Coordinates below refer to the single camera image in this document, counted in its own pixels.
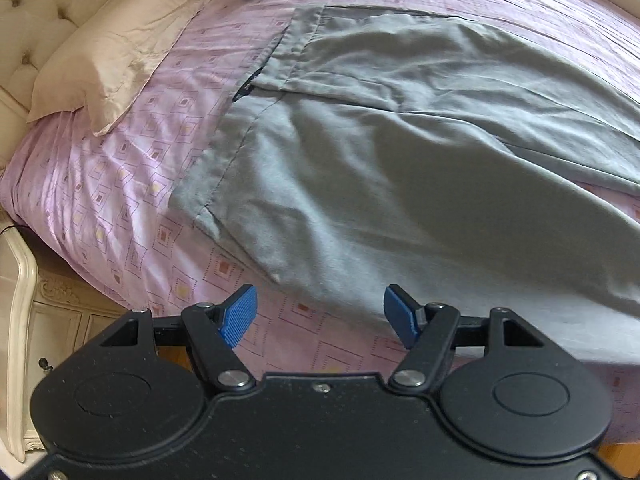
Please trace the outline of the light grey pants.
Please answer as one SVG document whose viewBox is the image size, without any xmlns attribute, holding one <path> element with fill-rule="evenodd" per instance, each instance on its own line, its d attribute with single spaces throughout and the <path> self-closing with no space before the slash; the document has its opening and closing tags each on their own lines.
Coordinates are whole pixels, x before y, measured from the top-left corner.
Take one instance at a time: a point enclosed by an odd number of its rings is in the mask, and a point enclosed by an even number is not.
<svg viewBox="0 0 640 480">
<path fill-rule="evenodd" d="M 302 6 L 170 206 L 285 292 L 374 321 L 398 284 L 508 307 L 585 360 L 639 359 L 639 105 L 456 16 Z"/>
</svg>

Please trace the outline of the white carved nightstand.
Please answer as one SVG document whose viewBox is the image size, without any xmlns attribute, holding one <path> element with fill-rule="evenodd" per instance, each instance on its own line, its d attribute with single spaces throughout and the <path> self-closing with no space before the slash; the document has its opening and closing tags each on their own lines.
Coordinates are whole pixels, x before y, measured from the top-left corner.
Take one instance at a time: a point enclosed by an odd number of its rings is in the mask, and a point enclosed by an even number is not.
<svg viewBox="0 0 640 480">
<path fill-rule="evenodd" d="M 24 226 L 1 215 L 1 442 L 23 463 L 42 443 L 38 382 L 125 313 Z"/>
</svg>

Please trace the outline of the pink patterned bedsheet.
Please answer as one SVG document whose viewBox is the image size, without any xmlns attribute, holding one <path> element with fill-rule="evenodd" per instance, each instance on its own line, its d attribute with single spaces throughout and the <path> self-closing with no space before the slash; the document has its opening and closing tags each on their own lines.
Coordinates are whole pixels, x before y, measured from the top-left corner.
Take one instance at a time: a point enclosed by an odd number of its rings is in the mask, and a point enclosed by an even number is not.
<svg viewBox="0 0 640 480">
<path fill-rule="evenodd" d="M 111 133 L 94 136 L 83 110 L 32 127 L 1 181 L 6 211 L 94 292 L 127 308 L 176 315 L 253 281 L 168 200 L 239 80 L 304 4 L 458 14 L 639 92 L 639 22 L 604 0 L 213 0 Z"/>
</svg>

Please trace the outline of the cream pillow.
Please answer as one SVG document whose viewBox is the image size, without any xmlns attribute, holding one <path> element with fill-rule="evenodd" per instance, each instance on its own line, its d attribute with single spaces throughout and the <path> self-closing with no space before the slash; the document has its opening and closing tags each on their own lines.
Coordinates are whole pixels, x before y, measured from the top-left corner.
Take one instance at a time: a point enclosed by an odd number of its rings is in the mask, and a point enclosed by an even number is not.
<svg viewBox="0 0 640 480">
<path fill-rule="evenodd" d="M 110 0 L 63 42 L 35 81 L 27 121 L 81 108 L 104 136 L 132 107 L 210 0 Z"/>
</svg>

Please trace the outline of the cream tufted headboard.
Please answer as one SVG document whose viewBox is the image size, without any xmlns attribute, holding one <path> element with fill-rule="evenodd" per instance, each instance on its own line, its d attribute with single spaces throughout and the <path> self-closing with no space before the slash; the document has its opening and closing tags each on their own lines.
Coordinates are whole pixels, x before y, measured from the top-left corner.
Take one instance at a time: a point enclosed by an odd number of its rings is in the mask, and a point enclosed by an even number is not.
<svg viewBox="0 0 640 480">
<path fill-rule="evenodd" d="M 108 0 L 1 0 L 1 88 L 26 110 L 55 50 Z"/>
</svg>

